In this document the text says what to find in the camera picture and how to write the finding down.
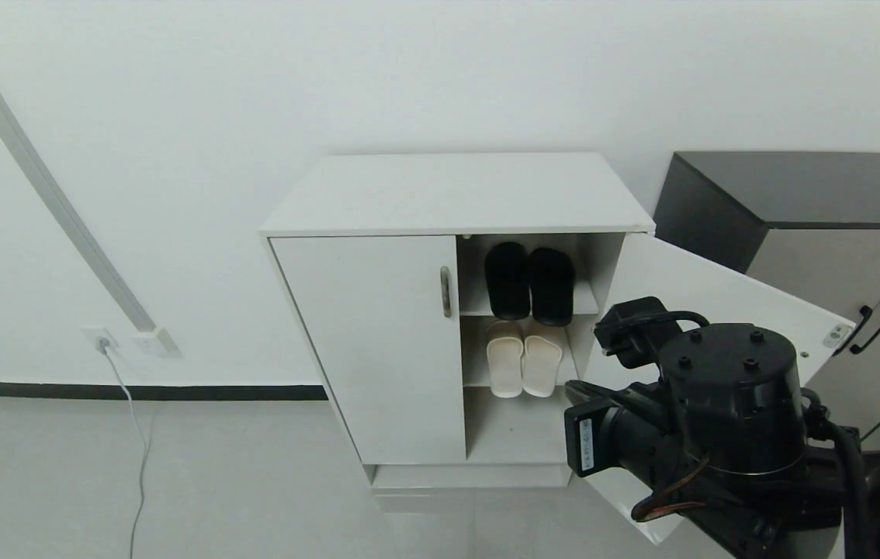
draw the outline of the white wall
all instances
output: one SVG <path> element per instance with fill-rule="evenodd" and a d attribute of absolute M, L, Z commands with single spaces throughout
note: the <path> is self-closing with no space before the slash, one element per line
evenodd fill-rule
<path fill-rule="evenodd" d="M 136 382 L 316 383 L 253 232 L 320 153 L 593 149 L 652 209 L 674 149 L 880 151 L 880 3 L 2 1 L 0 89 L 185 353 Z M 2 156 L 0 380 L 107 382 Z"/>

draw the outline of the wall outlet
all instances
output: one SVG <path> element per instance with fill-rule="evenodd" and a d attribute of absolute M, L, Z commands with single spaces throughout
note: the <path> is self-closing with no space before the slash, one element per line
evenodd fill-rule
<path fill-rule="evenodd" d="M 147 355 L 157 355 L 157 357 L 181 357 L 181 351 L 175 340 L 171 339 L 171 334 L 164 330 L 163 327 L 157 326 L 153 332 L 138 332 L 133 334 L 133 341 L 136 343 L 140 351 Z"/>
<path fill-rule="evenodd" d="M 116 343 L 113 334 L 110 334 L 105 326 L 82 326 L 81 333 L 85 334 L 88 343 L 92 344 L 96 351 L 99 350 L 99 339 L 109 340 L 110 348 L 116 349 L 120 347 L 120 344 Z"/>

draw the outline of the white label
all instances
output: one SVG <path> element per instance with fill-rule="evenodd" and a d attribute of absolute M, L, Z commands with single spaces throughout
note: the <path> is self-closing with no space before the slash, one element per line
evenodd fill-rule
<path fill-rule="evenodd" d="M 578 422 L 578 438 L 581 445 L 581 470 L 592 470 L 595 467 L 595 453 L 592 452 L 592 420 Z"/>

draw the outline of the gray floor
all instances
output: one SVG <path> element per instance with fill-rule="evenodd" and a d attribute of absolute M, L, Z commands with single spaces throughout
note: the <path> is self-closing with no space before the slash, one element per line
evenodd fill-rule
<path fill-rule="evenodd" d="M 372 495 L 325 402 L 138 402 L 135 557 L 719 557 L 660 546 L 583 481 Z M 0 398 L 0 557 L 125 558 L 142 448 L 124 402 Z"/>

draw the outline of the white power cord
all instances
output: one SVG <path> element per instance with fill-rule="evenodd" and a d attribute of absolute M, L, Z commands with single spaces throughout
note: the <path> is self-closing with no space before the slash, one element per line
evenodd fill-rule
<path fill-rule="evenodd" d="M 123 382 L 123 379 L 120 377 L 120 372 L 116 370 L 116 364 L 113 363 L 113 358 L 109 357 L 108 348 L 113 345 L 107 339 L 99 339 L 99 347 L 96 349 L 99 350 L 99 353 L 103 354 L 109 362 L 110 367 L 113 368 L 113 375 L 116 377 L 116 381 L 120 383 L 120 388 L 123 389 L 123 393 L 126 395 L 126 399 L 130 404 L 130 417 L 133 418 L 133 425 L 136 427 L 136 432 L 140 436 L 140 442 L 143 443 L 143 459 L 140 460 L 140 506 L 136 509 L 136 516 L 133 517 L 133 528 L 130 531 L 130 555 L 129 559 L 133 559 L 133 543 L 136 540 L 136 524 L 140 521 L 140 513 L 143 512 L 143 502 L 144 502 L 144 492 L 143 492 L 143 471 L 146 470 L 147 467 L 147 454 L 150 453 L 150 446 L 147 445 L 147 440 L 143 436 L 143 429 L 140 429 L 140 423 L 136 421 L 136 412 L 133 411 L 133 397 L 130 396 L 129 389 L 126 388 L 126 384 Z"/>

